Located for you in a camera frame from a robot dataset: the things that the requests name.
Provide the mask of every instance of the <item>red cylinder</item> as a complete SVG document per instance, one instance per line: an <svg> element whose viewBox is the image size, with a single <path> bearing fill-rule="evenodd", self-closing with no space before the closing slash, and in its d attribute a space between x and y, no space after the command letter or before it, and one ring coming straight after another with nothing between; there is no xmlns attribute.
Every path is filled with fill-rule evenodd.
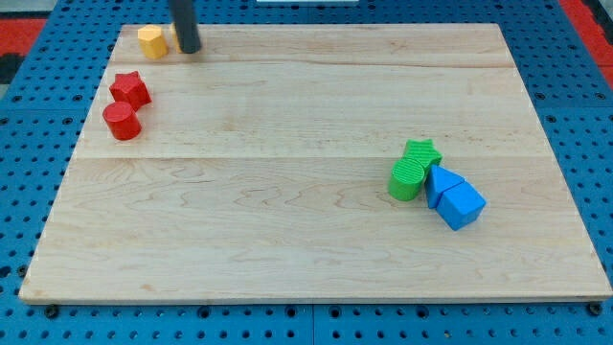
<svg viewBox="0 0 613 345"><path fill-rule="evenodd" d="M118 140L132 139L141 132L141 123L130 103L112 103L104 109L102 116L111 133Z"/></svg>

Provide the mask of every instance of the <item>blue block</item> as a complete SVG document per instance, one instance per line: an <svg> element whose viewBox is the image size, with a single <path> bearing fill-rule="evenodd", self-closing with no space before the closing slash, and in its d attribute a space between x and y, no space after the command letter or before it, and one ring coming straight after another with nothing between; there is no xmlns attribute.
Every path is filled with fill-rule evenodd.
<svg viewBox="0 0 613 345"><path fill-rule="evenodd" d="M465 180L458 174L445 168L433 165L425 180L425 195L428 199L429 208L437 208L443 193Z"/></svg>
<svg viewBox="0 0 613 345"><path fill-rule="evenodd" d="M486 200L464 182L443 193L437 212L455 231L476 220L485 206Z"/></svg>

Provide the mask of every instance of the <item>black cylinder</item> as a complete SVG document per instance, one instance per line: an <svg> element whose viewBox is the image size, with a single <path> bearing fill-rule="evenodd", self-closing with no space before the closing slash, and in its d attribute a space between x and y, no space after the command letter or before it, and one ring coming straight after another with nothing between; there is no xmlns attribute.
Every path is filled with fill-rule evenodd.
<svg viewBox="0 0 613 345"><path fill-rule="evenodd" d="M202 45L198 36L193 0L169 0L169 6L181 51L186 54L199 51Z"/></svg>

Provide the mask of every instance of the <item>red surface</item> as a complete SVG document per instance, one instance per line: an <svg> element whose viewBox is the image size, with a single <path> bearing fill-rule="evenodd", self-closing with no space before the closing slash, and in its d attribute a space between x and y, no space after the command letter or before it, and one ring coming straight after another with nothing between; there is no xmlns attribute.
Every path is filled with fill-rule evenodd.
<svg viewBox="0 0 613 345"><path fill-rule="evenodd" d="M134 111L151 103L147 87L137 71L115 75L115 82L109 87L109 90L116 102L128 102Z"/></svg>
<svg viewBox="0 0 613 345"><path fill-rule="evenodd" d="M0 56L26 56L46 22L47 19L0 19Z"/></svg>
<svg viewBox="0 0 613 345"><path fill-rule="evenodd" d="M129 140L141 132L141 123L130 103L111 103L104 109L102 116L115 139Z"/></svg>
<svg viewBox="0 0 613 345"><path fill-rule="evenodd" d="M559 0L575 30L583 40L596 64L613 87L613 46L604 37L604 30L594 19L591 10L581 0Z"/></svg>

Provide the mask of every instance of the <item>yellow block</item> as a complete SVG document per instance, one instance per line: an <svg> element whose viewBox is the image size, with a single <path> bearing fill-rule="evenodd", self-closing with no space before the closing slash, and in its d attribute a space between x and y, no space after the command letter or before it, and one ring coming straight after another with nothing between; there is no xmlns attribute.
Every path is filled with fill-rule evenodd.
<svg viewBox="0 0 613 345"><path fill-rule="evenodd" d="M169 52L162 28L157 25L146 25L139 29L138 42L147 58L161 58Z"/></svg>
<svg viewBox="0 0 613 345"><path fill-rule="evenodd" d="M179 45L179 40L176 38L176 30L174 29L174 23L170 23L170 37L172 37L172 44L174 44L174 50L177 53L182 54L181 46Z"/></svg>

